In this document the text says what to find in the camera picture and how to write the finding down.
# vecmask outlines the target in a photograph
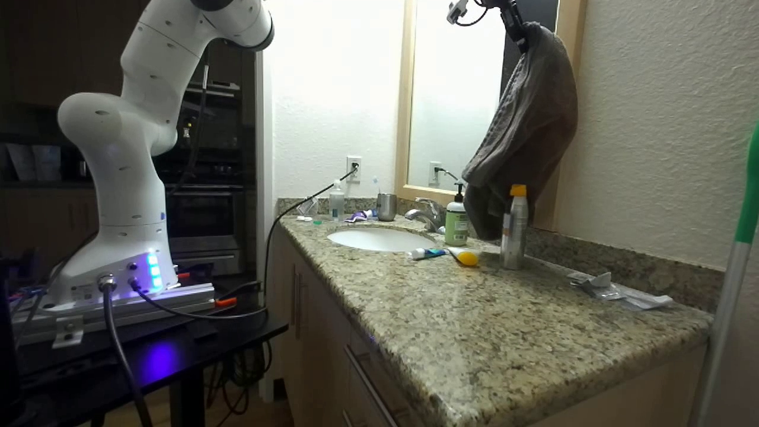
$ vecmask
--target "soap bottle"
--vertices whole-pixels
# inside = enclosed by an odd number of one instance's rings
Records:
[[[336,221],[346,208],[346,193],[341,190],[341,180],[332,182],[330,193],[330,216]]]
[[[513,185],[513,206],[503,214],[500,254],[506,267],[520,267],[525,255],[525,234],[528,221],[527,185]]]
[[[470,216],[465,208],[465,197],[463,197],[463,182],[456,182],[456,197],[446,206],[446,245],[450,246],[465,246],[470,238]]]

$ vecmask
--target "table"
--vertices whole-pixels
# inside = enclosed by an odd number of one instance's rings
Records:
[[[134,385],[142,393],[170,385],[170,424],[204,424],[204,367],[287,329],[259,314],[244,319],[166,318],[119,327]],[[25,403],[38,423],[77,424],[131,400],[107,333],[89,333],[81,346],[50,343],[18,348]]]

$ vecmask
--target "power outlet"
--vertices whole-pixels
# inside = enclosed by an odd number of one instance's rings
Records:
[[[438,187],[440,185],[440,162],[429,162],[429,187]]]
[[[346,155],[346,172],[351,172],[354,168],[356,168],[356,172],[349,175],[346,182],[360,185],[360,157]]]

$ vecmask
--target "yellow object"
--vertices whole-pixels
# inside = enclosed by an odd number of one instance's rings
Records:
[[[475,252],[450,252],[450,255],[458,260],[458,266],[465,266],[465,267],[478,266],[478,254]]]
[[[513,197],[527,197],[527,185],[513,185],[509,195]]]

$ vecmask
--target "mirror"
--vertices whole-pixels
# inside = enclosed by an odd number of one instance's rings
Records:
[[[584,0],[522,5],[527,22],[547,22],[546,25],[555,28],[577,67]],[[488,130],[503,88],[503,67],[517,62],[513,45],[506,50],[513,50],[513,59],[503,53],[506,28],[499,6],[477,25],[465,28],[450,25],[446,12],[448,2],[405,0],[395,157],[395,193],[438,204],[450,202],[456,178]],[[481,6],[470,2],[470,12],[461,22],[475,22],[478,13]],[[553,195],[553,187],[544,193],[538,216],[550,216]]]

